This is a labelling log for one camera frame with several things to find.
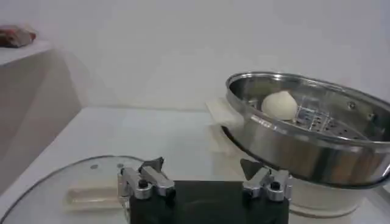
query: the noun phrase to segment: white wall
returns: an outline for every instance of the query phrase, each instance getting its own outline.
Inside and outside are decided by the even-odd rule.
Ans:
[[[201,109],[247,70],[302,73],[390,100],[388,5],[2,0],[0,21],[29,23],[62,50],[83,105]]]
[[[0,66],[0,194],[80,110],[55,52]]]

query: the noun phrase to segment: screw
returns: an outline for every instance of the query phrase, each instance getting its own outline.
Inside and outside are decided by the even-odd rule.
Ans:
[[[348,102],[347,106],[350,110],[354,110],[356,108],[356,104],[352,101]]]
[[[271,183],[271,189],[274,190],[274,191],[280,190],[280,183],[279,183],[279,182],[276,182],[276,181],[273,181],[273,182]]]
[[[145,179],[140,179],[139,182],[138,182],[138,188],[140,189],[145,189],[147,188],[149,184],[147,183],[147,181]]]

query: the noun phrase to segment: pot handle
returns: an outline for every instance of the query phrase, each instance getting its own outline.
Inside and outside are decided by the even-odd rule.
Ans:
[[[244,122],[244,118],[230,106],[225,98],[217,98],[206,102],[206,107],[217,124],[228,125]]]

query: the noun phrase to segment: white shelf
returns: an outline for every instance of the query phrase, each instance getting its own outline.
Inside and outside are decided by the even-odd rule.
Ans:
[[[0,47],[0,66],[22,58],[46,52],[50,49],[52,49],[51,43],[45,40],[35,40],[30,45],[16,49]]]

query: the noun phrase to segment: glass lid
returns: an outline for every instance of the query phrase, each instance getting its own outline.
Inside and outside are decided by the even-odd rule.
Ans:
[[[116,196],[117,174],[142,162],[131,156],[98,156],[70,164],[33,185],[0,223],[127,223]]]

